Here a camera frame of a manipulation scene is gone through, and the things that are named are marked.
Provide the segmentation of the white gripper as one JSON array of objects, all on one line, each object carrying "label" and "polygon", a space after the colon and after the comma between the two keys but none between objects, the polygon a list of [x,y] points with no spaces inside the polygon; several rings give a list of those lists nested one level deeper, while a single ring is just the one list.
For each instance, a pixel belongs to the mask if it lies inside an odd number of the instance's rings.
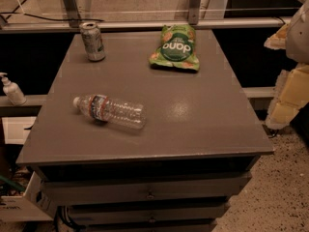
[{"label": "white gripper", "polygon": [[285,49],[290,59],[298,62],[291,71],[283,70],[277,77],[274,98],[267,110],[266,126],[281,130],[309,102],[309,0],[295,13],[290,24],[284,24],[267,38],[264,47]]}]

